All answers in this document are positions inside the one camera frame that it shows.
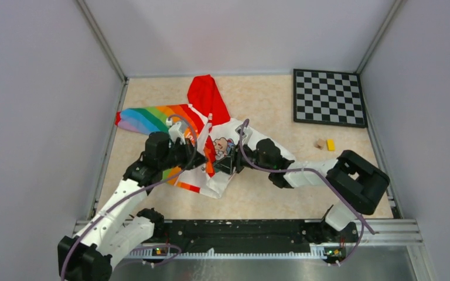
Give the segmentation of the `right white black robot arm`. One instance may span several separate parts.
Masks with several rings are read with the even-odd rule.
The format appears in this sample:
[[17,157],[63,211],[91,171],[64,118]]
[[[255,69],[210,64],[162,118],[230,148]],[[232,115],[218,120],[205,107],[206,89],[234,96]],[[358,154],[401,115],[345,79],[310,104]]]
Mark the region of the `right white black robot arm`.
[[215,140],[216,172],[234,175],[245,167],[268,173],[273,185],[281,189],[327,186],[339,201],[331,206],[320,225],[321,236],[336,241],[351,222],[363,222],[374,214],[390,184],[389,176],[352,150],[333,159],[298,161],[280,144],[251,128],[240,125],[237,138]]

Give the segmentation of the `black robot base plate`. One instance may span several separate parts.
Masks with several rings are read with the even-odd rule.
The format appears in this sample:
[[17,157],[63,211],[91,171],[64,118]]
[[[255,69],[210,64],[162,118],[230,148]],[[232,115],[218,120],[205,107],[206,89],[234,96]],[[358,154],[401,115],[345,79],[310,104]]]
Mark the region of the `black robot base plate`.
[[351,222],[336,231],[319,220],[172,220],[156,227],[143,246],[171,244],[183,253],[308,253],[316,246],[357,241]]

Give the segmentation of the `rainbow white red hooded jacket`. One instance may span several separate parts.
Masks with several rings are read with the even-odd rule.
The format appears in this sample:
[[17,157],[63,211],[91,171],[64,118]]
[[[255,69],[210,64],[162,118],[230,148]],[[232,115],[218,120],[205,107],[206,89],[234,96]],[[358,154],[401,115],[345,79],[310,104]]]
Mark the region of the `rainbow white red hooded jacket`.
[[141,133],[148,138],[150,133],[168,131],[166,120],[173,114],[181,115],[191,123],[197,135],[198,152],[207,158],[207,162],[181,173],[178,178],[167,183],[211,198],[222,197],[238,173],[229,175],[214,170],[213,163],[217,158],[214,141],[237,138],[235,130],[240,125],[251,127],[230,116],[216,82],[210,75],[197,76],[192,80],[187,92],[187,103],[123,109],[118,112],[115,123],[121,129]]

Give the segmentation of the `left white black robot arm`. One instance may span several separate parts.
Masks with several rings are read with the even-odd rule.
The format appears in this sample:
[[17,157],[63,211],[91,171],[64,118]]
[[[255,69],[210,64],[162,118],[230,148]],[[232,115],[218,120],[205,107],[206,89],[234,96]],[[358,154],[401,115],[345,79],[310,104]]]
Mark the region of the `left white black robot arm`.
[[145,150],[127,167],[104,207],[75,236],[59,242],[61,280],[109,280],[138,244],[162,239],[165,227],[156,220],[141,216],[128,226],[124,222],[154,187],[206,162],[197,151],[196,131],[187,119],[173,114],[166,124],[168,131],[149,134]]

